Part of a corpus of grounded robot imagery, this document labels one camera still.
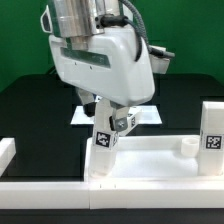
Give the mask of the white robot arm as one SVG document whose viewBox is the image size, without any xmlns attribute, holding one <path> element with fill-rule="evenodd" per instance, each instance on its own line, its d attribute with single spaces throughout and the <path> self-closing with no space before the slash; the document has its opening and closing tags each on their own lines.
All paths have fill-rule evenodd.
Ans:
<svg viewBox="0 0 224 224">
<path fill-rule="evenodd" d="M 128 110 L 152 99 L 153 73 L 175 55 L 149 44 L 129 0 L 48 0 L 41 26 L 60 79 L 77 88 L 96 126 L 127 128 Z"/>
</svg>

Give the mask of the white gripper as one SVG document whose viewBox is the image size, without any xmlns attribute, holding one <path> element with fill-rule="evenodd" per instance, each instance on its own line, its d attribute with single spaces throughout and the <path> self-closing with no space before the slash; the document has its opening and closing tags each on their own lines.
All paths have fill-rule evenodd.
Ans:
<svg viewBox="0 0 224 224">
<path fill-rule="evenodd" d="M 135 61 L 137 42 L 130 26 L 106 28 L 103 34 L 90 37 L 87 51 L 69 50 L 66 41 L 54 35 L 49 36 L 49 44 L 60 79 L 79 87 L 76 92 L 87 117 L 95 115 L 92 93 L 113 101 L 109 117 L 113 131 L 128 128 L 129 107 L 120 104 L 152 99 L 155 86 L 147 47 L 142 43 L 141 57 Z"/>
</svg>

